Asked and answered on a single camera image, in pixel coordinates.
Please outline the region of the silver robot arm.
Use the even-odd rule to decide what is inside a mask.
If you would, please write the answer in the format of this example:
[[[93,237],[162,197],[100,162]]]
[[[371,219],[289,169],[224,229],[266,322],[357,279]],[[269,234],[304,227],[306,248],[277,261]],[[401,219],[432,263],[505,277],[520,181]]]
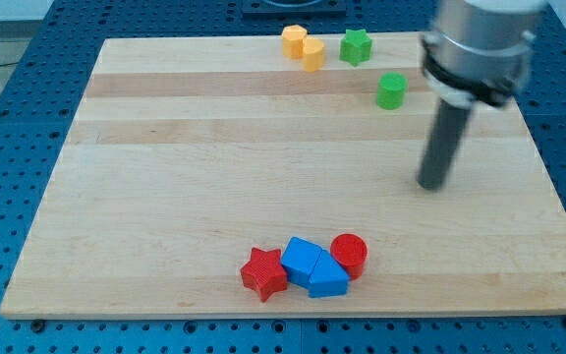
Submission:
[[[442,0],[422,34],[422,71],[444,102],[493,107],[528,82],[544,0]]]

